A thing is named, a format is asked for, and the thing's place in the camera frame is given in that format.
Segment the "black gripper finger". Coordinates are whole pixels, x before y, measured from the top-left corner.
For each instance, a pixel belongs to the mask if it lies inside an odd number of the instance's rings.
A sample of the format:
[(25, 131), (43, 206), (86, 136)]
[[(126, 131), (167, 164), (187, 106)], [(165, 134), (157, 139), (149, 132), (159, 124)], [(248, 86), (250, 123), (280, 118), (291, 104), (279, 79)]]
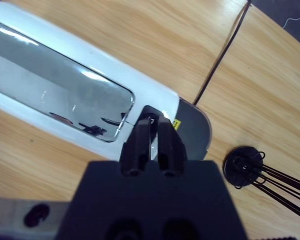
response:
[(143, 119), (136, 123), (121, 151), (121, 174), (137, 177), (146, 169), (151, 159), (151, 121)]
[(180, 177), (188, 160), (185, 145), (168, 118), (157, 123), (157, 162), (166, 177)]

